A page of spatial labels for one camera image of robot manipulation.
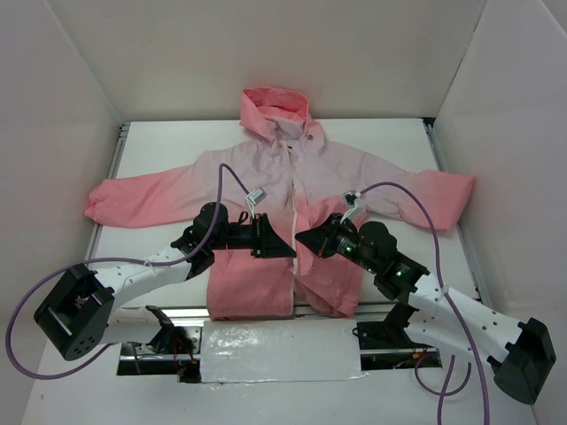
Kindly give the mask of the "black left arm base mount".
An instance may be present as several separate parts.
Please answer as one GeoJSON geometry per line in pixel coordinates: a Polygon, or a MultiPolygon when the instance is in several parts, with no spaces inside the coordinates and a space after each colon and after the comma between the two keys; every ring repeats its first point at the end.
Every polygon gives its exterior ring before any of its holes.
{"type": "Polygon", "coordinates": [[[186,353],[192,356],[196,345],[187,330],[175,326],[174,323],[154,305],[146,306],[146,309],[158,320],[159,332],[146,345],[157,354],[186,353]]]}

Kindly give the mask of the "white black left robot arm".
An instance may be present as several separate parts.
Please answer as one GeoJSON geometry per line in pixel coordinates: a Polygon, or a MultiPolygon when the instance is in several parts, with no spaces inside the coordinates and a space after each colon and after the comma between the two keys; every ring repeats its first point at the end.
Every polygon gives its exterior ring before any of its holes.
{"type": "Polygon", "coordinates": [[[178,239],[148,259],[99,269],[84,263],[69,267],[36,309],[35,323],[67,361],[102,344],[139,343],[165,352],[174,341],[172,321],[157,306],[130,309],[127,302],[199,276],[221,250],[249,251],[256,259],[296,255],[265,213],[243,212],[231,222],[224,205],[208,203],[178,239]]]}

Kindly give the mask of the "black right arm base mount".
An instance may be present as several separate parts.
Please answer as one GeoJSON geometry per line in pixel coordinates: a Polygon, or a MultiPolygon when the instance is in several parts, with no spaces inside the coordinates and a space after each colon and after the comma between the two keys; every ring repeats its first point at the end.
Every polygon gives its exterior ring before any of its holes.
{"type": "Polygon", "coordinates": [[[361,350],[415,349],[417,344],[406,333],[415,312],[414,307],[396,304],[381,321],[358,322],[352,334],[358,339],[361,350]]]}

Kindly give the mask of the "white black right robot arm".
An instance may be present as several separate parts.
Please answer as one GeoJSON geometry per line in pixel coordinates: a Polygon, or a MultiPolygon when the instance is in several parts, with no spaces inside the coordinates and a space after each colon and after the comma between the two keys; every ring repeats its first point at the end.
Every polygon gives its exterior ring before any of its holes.
{"type": "Polygon", "coordinates": [[[356,227],[339,213],[297,234],[322,259],[340,255],[373,274],[377,289],[396,306],[385,325],[395,346],[410,341],[490,367],[497,387],[533,405],[556,362],[548,328],[534,318],[509,317],[443,285],[425,266],[397,249],[397,240],[377,221],[356,227]]]}

